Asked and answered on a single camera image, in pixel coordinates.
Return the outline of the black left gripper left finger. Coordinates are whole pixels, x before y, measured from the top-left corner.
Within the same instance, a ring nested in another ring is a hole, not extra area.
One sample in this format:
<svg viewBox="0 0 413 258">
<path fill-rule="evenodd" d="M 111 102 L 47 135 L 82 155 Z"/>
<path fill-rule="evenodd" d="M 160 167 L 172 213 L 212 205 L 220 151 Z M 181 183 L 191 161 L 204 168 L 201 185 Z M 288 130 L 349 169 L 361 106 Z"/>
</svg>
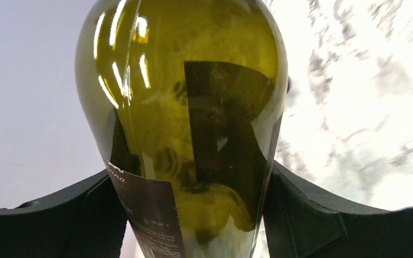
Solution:
<svg viewBox="0 0 413 258">
<path fill-rule="evenodd" d="M 126 215 L 106 171 L 0 209 L 0 257 L 119 257 Z"/>
</svg>

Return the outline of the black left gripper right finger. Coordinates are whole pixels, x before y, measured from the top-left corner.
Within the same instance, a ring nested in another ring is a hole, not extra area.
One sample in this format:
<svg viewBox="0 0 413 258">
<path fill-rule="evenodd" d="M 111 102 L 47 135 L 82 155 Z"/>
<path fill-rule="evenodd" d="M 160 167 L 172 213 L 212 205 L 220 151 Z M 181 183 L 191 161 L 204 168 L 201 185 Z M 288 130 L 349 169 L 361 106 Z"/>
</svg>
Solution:
<svg viewBox="0 0 413 258">
<path fill-rule="evenodd" d="M 413 257 L 413 207 L 337 196 L 274 163 L 264 221 L 270 257 Z"/>
</svg>

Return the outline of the green bottle dark brown label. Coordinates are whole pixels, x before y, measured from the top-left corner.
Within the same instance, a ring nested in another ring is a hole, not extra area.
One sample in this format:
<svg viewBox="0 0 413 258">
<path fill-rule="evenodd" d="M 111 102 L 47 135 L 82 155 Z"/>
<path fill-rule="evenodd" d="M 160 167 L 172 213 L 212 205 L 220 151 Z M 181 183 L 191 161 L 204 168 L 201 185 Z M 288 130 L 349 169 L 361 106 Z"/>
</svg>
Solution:
<svg viewBox="0 0 413 258">
<path fill-rule="evenodd" d="M 288 87 L 262 1 L 96 1 L 76 86 L 144 257 L 251 257 Z"/>
</svg>

